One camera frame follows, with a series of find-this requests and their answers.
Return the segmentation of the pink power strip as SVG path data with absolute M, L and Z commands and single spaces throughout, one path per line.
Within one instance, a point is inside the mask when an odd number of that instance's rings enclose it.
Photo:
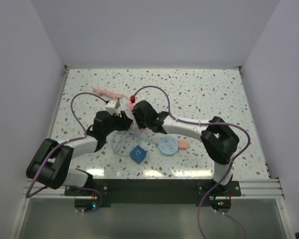
M 114 93 L 114 92 L 111 92 L 111 91 L 109 91 L 107 89 L 102 89 L 102 88 L 97 88 L 97 87 L 93 87 L 92 89 L 93 89 L 93 93 L 95 93 L 96 95 L 99 95 L 99 96 L 106 96 L 108 98 L 116 99 L 116 100 L 119 100 L 121 98 L 126 98 L 130 110 L 132 110 L 133 107 L 134 107 L 134 103 L 132 103 L 130 101 L 130 97 L 128 97 L 125 94 Z

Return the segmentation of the orange pink plug adapter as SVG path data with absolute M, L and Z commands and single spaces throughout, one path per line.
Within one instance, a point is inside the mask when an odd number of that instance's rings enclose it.
M 179 150 L 186 150 L 186 149 L 188 149 L 188 142 L 185 141 L 185 140 L 180 140 L 178 142 L 178 148 L 179 148 Z

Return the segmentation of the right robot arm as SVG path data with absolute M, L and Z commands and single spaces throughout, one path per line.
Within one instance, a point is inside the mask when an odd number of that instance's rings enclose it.
M 177 134 L 203 143 L 208 156 L 214 161 L 212 190 L 222 196 L 229 191 L 232 173 L 229 164 L 235 154 L 239 137 L 220 117 L 210 121 L 195 120 L 190 124 L 186 118 L 173 119 L 168 112 L 156 112 L 147 101 L 134 105 L 132 114 L 140 129 L 148 128 L 155 133 Z

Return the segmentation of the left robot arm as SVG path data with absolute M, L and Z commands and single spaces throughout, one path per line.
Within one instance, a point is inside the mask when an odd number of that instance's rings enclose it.
M 107 111 L 96 113 L 93 125 L 87 135 L 59 143 L 45 139 L 31 160 L 26 176 L 46 187 L 58 189 L 61 186 L 74 186 L 81 195 L 93 191 L 92 175 L 78 169 L 71 169 L 73 158 L 97 152 L 107 142 L 107 136 L 114 131 L 126 131 L 133 120 L 124 111 L 111 115 Z

